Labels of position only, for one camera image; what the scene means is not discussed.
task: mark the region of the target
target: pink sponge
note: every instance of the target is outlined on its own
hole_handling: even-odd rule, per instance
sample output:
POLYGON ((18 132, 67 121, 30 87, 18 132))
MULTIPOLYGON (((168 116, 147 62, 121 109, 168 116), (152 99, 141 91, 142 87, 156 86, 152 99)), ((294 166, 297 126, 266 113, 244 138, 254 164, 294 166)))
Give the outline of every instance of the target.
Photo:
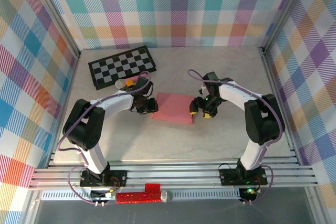
POLYGON ((152 118, 179 123, 194 123, 193 116, 189 113, 189 105, 193 100, 194 97, 190 95, 159 92, 157 95, 159 111, 153 113, 152 118))

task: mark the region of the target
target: plaid wall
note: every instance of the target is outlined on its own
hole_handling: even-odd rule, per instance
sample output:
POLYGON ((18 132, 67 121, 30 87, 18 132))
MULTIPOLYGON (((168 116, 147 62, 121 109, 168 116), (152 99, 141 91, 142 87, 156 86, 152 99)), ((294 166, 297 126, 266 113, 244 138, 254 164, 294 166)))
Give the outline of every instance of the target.
POLYGON ((286 0, 55 0, 82 48, 261 44, 286 0))
POLYGON ((17 223, 75 58, 40 0, 0 0, 0 223, 17 223))
POLYGON ((336 223, 336 0, 299 0, 271 60, 303 161, 336 223))

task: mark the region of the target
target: purple cable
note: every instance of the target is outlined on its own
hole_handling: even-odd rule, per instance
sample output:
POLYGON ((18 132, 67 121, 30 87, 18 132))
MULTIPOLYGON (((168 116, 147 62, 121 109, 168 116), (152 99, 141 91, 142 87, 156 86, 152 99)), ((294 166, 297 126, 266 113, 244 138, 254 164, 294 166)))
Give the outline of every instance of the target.
MULTIPOLYGON (((279 116, 277 115, 277 113, 274 111, 274 109, 273 109, 273 108, 272 108, 272 107, 271 107, 271 106, 270 106, 270 105, 269 105, 263 98, 257 96, 256 94, 250 92, 250 91, 247 90, 247 89, 244 89, 244 88, 242 88, 242 87, 240 87, 240 86, 234 85, 234 84, 229 83, 229 82, 225 82, 225 81, 210 81, 210 80, 203 80, 203 77, 200 75, 200 73, 198 73, 197 71, 195 71, 195 70, 193 70, 193 69, 189 69, 189 70, 188 70, 188 75, 189 75, 191 78, 193 78, 193 79, 195 79, 195 80, 198 80, 198 81, 201 81, 201 82, 221 83, 221 84, 224 84, 224 85, 228 85, 228 86, 234 87, 234 88, 239 89, 240 91, 242 91, 242 92, 244 92, 244 93, 246 93, 246 94, 248 94, 248 95, 250 95, 250 96, 253 96, 253 97, 256 98, 256 99, 259 99, 260 101, 262 101, 263 104, 264 104, 264 105, 271 111, 271 113, 273 114, 273 116, 275 117, 275 119, 276 119, 276 121, 277 121, 277 123, 278 123, 278 125, 279 125, 279 136, 278 136, 275 140, 267 142, 267 143, 266 143, 266 147, 268 148, 271 144, 275 144, 275 143, 277 143, 277 142, 281 139, 282 134, 283 134, 283 130, 282 130, 282 124, 281 124, 280 118, 279 118, 279 116), (197 74, 197 75, 200 77, 200 79, 197 78, 197 77, 194 77, 192 74, 190 74, 190 72, 193 72, 193 73, 197 74)), ((264 156, 264 154, 265 154, 267 148, 265 148, 265 149, 262 151, 262 153, 261 153, 261 155, 260 155, 261 158, 259 158, 258 162, 261 162, 261 160, 262 160, 262 158, 263 158, 263 156, 264 156)), ((260 199, 262 199, 263 197, 265 197, 265 196, 268 194, 268 192, 269 192, 269 190, 270 190, 270 188, 271 188, 271 186, 272 186, 272 184, 273 184, 274 173, 273 173, 272 168, 271 168, 270 166, 268 166, 268 165, 262 165, 262 167, 267 167, 267 168, 270 169, 270 171, 271 171, 271 181, 270 181, 270 183, 269 183, 268 188, 266 189, 266 192, 265 192, 260 198, 254 200, 254 202, 259 201, 260 199)))
MULTIPOLYGON (((110 95, 108 97, 105 97, 103 99, 101 99, 100 101, 96 102, 95 104, 91 105, 90 107, 88 107, 85 112, 79 117, 79 119, 73 124, 73 126, 70 127, 70 129, 67 130, 67 132, 63 135, 63 137, 60 139, 60 141, 58 142, 57 144, 57 147, 56 147, 56 150, 58 151, 61 151, 61 152, 65 152, 65 151, 79 151, 81 156, 83 157, 84 161, 85 161, 85 164, 88 165, 88 161, 87 159, 85 158, 83 152, 78 149, 78 148, 75 148, 75 147, 71 147, 71 148, 64 148, 64 149, 61 149, 60 146, 62 144, 62 142, 64 141, 64 139, 70 134, 70 132, 82 121, 82 119, 89 113, 90 110, 92 110, 94 107, 96 107, 97 105, 99 105, 100 103, 106 101, 107 99, 111 99, 111 98, 114 98, 114 97, 119 97, 119 96, 122 96, 122 95, 127 95, 127 94, 133 94, 133 93, 136 93, 136 92, 139 92, 141 90, 143 90, 145 87, 148 86, 148 84, 150 83, 151 81, 151 74, 148 72, 148 71, 143 71, 140 73, 139 76, 142 76, 144 73, 146 73, 148 75, 148 80, 146 82, 146 84, 144 86, 142 86, 141 88, 139 89, 136 89, 136 90, 132 90, 130 92, 126 92, 126 93, 121 93, 121 94, 113 94, 113 95, 110 95)), ((93 204, 95 205, 94 202, 92 201, 89 201, 87 199, 84 199, 83 197, 81 197, 75 190, 74 188, 72 187, 71 183, 70 183, 70 175, 71 173, 77 169, 77 168, 86 168, 86 166, 76 166, 74 167, 73 169, 70 170, 69 174, 68 174, 68 184, 69 184, 69 187, 71 189, 71 191, 78 197, 80 198, 81 200, 85 201, 86 203, 89 203, 89 204, 93 204)))

